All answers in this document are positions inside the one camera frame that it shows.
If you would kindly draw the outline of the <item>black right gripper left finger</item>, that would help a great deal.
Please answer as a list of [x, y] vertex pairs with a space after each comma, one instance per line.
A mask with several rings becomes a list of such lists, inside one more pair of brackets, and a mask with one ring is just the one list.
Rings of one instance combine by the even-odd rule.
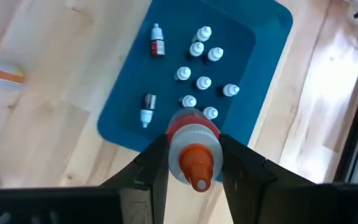
[[168, 173], [168, 138], [161, 134], [101, 184], [117, 193], [104, 206], [102, 224], [163, 224]]

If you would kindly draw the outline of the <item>dark blue small dropper bottle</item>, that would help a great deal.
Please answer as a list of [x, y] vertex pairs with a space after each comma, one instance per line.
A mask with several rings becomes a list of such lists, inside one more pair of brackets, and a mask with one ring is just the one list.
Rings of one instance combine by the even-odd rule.
[[204, 51], [204, 43], [202, 42], [194, 42], [190, 45], [188, 50], [188, 55], [190, 57], [199, 57], [203, 54]]

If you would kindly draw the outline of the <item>black small dropper bottle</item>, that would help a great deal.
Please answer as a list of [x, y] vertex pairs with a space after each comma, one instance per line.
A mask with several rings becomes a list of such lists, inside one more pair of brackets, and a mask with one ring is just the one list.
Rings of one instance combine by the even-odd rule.
[[174, 74], [176, 81], [185, 81], [191, 76], [191, 69], [189, 67], [180, 67]]

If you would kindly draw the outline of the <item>red-label small dropper bottle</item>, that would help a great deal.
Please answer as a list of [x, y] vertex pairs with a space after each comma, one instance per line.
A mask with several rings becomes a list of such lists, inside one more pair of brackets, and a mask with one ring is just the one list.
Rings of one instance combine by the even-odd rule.
[[164, 56], [165, 55], [165, 42], [163, 38], [162, 29], [158, 24], [154, 24], [151, 30], [151, 47], [150, 52], [153, 56]]

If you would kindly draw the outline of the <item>dark white-label dropper bottle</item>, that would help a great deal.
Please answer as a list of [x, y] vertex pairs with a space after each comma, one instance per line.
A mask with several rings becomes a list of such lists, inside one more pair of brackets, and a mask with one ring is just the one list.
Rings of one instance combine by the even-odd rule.
[[239, 93], [240, 88], [235, 84], [226, 84], [218, 88], [218, 96], [232, 97]]

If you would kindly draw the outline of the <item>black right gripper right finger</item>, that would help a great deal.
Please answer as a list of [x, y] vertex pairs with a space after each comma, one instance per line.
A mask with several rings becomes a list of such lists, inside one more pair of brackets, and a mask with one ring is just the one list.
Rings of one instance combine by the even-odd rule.
[[222, 178], [234, 224], [307, 224], [308, 203], [301, 188], [307, 179], [261, 156], [227, 134]]

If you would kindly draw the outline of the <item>blue plastic bin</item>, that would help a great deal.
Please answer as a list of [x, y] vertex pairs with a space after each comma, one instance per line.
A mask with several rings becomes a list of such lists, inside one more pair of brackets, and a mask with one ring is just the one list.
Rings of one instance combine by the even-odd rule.
[[[150, 52], [154, 24], [163, 32], [164, 56]], [[218, 110], [214, 123], [221, 132], [247, 144], [292, 25], [291, 12], [276, 0], [152, 0], [98, 119], [100, 135], [141, 152], [166, 130], [180, 109], [178, 100], [192, 95], [198, 109]], [[191, 40], [203, 26], [210, 26], [211, 37], [203, 42], [202, 55], [190, 57]], [[207, 61], [214, 47], [224, 54], [217, 62]], [[189, 79], [174, 79], [180, 67], [191, 69]], [[195, 87], [202, 76], [212, 81], [206, 90]], [[239, 93], [218, 96], [226, 84], [237, 85]], [[152, 120], [143, 128], [140, 109], [148, 93], [157, 99]]]

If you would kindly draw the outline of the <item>green-label small dropper bottle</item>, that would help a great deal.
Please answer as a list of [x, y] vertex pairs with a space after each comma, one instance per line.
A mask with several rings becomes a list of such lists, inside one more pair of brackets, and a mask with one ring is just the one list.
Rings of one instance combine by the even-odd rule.
[[209, 77], [199, 77], [196, 81], [195, 81], [195, 87], [198, 90], [206, 90], [208, 89], [212, 84], [212, 81]]

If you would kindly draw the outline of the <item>dark red small dropper bottle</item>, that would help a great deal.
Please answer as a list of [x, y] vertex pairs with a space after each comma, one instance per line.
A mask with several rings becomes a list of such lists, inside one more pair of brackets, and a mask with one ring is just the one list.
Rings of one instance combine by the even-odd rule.
[[142, 106], [140, 109], [140, 122], [142, 123], [143, 128], [146, 128], [152, 120], [156, 99], [157, 96], [150, 93], [143, 96]]

